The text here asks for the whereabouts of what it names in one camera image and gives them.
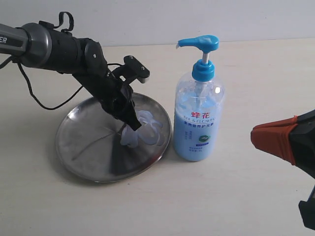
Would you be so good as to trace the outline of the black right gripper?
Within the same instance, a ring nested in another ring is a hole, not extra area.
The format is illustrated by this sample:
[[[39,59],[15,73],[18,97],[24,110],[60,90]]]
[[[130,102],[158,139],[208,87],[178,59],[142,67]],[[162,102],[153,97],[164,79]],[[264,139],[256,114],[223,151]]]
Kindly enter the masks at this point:
[[[315,111],[255,126],[251,143],[258,150],[277,156],[315,177]],[[303,224],[315,229],[315,191],[298,204]]]

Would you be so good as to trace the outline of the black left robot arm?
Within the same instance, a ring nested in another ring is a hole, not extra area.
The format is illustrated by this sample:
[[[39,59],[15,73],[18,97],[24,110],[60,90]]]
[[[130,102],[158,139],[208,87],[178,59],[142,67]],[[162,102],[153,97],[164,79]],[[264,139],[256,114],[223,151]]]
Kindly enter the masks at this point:
[[[124,64],[111,71],[98,42],[72,36],[74,19],[69,12],[59,13],[59,24],[63,24],[64,15],[69,17],[69,27],[61,31],[44,21],[19,28],[1,25],[0,52],[10,57],[0,66],[12,61],[19,69],[25,66],[71,74],[106,113],[137,130],[141,123],[130,83],[135,79],[144,83],[149,70],[134,56],[125,56]]]

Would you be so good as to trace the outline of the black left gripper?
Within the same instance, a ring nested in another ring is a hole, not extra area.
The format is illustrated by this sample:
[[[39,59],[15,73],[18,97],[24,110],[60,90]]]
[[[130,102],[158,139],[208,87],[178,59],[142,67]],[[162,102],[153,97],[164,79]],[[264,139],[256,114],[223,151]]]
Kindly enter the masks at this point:
[[[106,113],[126,123],[132,130],[137,130],[141,123],[136,116],[132,95],[133,89],[124,82],[108,84],[100,103]]]

